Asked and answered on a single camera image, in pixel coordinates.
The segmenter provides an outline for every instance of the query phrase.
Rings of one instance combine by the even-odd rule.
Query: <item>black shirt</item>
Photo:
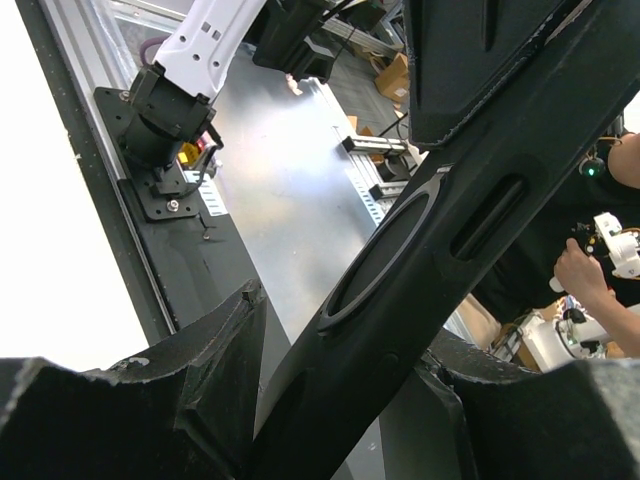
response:
[[[601,158],[608,159],[609,145],[599,145]],[[549,280],[567,239],[573,236],[572,229],[578,223],[593,224],[593,217],[604,212],[616,216],[623,229],[640,227],[640,190],[618,183],[608,170],[589,178],[575,169],[473,294],[500,323],[551,305],[563,295],[549,287]],[[611,261],[600,261],[620,303],[639,304],[640,281],[616,278],[611,274]]]

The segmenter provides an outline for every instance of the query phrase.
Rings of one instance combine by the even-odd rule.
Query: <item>silver metal panel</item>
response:
[[[316,82],[299,88],[241,51],[214,119],[225,142],[218,190],[291,340],[375,228],[345,173],[336,129],[346,117]]]

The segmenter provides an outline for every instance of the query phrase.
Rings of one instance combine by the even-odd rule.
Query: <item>white wall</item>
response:
[[[624,124],[627,130],[640,133],[640,93],[624,109]]]
[[[25,162],[2,185],[12,203],[0,235],[0,358],[108,368],[148,343],[16,2],[0,0],[0,18],[3,61],[20,65],[0,75],[0,141],[3,158]],[[34,118],[39,153],[25,158]]]

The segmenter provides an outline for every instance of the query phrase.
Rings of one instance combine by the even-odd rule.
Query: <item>black base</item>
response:
[[[170,198],[187,188],[187,182],[176,161],[167,169],[150,170],[136,165],[125,155],[122,149],[122,135],[137,114],[128,102],[121,99],[121,93],[122,90],[115,88],[96,88],[94,98],[118,158],[128,170],[145,218],[148,221],[159,221],[195,217],[199,210],[197,193],[180,199],[176,211],[170,211],[168,208]]]

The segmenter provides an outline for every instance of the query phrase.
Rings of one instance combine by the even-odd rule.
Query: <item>screw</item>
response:
[[[180,208],[180,203],[177,200],[170,200],[167,202],[167,210],[170,212],[177,212],[178,208]]]

